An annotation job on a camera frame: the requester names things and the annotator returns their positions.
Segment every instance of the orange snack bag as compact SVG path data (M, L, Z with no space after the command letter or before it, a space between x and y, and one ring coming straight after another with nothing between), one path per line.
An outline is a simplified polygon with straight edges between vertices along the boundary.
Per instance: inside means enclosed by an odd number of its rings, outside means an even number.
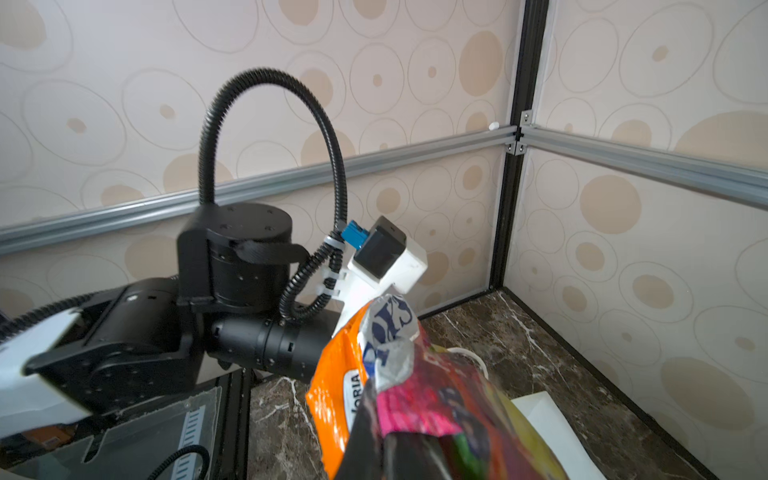
M323 349L306 393L329 478L336 476L341 465L349 431L362 400L362 389L368 380L357 333L369 305L361 308Z

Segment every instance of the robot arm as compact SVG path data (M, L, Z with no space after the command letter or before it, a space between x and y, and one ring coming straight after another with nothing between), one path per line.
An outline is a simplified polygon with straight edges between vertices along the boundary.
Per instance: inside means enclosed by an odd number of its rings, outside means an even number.
M334 227L311 256L291 243L293 222L281 209L215 202L224 117L260 84L298 96L328 148ZM424 249L386 218L370 232L346 226L346 175L333 126L310 90L286 73L245 71L221 88L204 119L199 171L200 206L177 238L177 277L96 293L0 343L0 438L190 391L204 352L309 382L325 345L361 306L391 286L407 293L426 270ZM346 270L343 239L357 249ZM318 297L296 303L326 260ZM292 278L291 263L300 265ZM341 315L324 309L332 298L344 302Z
M0 438L191 391L204 352L309 382L360 307L390 288L409 292L426 270L424 249L385 217L370 233L351 222L343 236L358 250L332 292L344 302L340 315L321 310L301 324L274 307L185 315L179 280L153 278L97 293L12 337L0 345Z

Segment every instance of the snack bag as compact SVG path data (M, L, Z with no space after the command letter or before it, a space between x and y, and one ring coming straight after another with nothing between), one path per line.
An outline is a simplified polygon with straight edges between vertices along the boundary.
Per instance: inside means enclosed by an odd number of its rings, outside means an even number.
M323 349L306 393L329 478L336 475L341 464L368 379L357 343L367 309L368 305L360 309Z
M466 357L433 346L402 297L372 300L342 333L323 350L307 394L319 435L323 430L330 478L338 472L337 480L396 480L405 473L446 480L568 479L504 393ZM360 414L348 424L342 378L352 369L359 374L361 391L353 398ZM350 431L354 443L345 456Z

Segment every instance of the marble floor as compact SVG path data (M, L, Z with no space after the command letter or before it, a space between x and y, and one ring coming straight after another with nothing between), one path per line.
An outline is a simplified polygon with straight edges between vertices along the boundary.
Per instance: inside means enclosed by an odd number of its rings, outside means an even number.
M703 478L505 293L463 303L422 325L433 343L477 353L510 398L549 392L606 478ZM253 389L248 478L326 478L306 390L285 378Z

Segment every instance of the wallpaper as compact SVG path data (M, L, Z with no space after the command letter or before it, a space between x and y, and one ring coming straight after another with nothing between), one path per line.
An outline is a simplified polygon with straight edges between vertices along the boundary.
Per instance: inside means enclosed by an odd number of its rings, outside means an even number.
M505 285L720 478L765 478L768 212L528 152Z
M427 250L429 267L407 296L420 312L488 285L503 147L489 147L349 179L349 216L370 227L386 215ZM259 200L293 218L293 242L310 252L333 224L333 186ZM0 257L0 309L34 306L177 272L176 235L186 217ZM346 265L353 254L348 246ZM316 296L315 275L300 301ZM340 311L335 300L331 308Z
M519 0L3 1L0 226L194 188L206 107L247 68L305 82L344 157L504 122L519 10ZM328 158L308 110L277 87L238 100L218 153L219 182Z
M768 2L553 5L536 124L768 168Z

